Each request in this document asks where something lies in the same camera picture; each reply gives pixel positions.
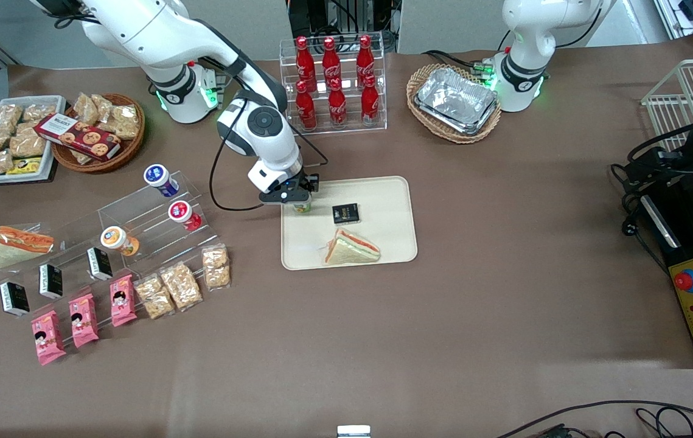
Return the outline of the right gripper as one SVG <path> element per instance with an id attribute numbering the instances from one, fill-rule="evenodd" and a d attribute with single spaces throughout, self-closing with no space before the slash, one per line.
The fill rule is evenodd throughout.
<path id="1" fill-rule="evenodd" d="M 271 189 L 299 174 L 304 168 L 302 160 L 297 160 L 290 167 L 273 170 L 264 160 L 258 160 L 249 170 L 247 177 L 261 192 Z M 286 203 L 304 205 L 308 203 L 308 193 L 319 191 L 319 174 L 304 175 L 304 186 L 287 186 Z"/>

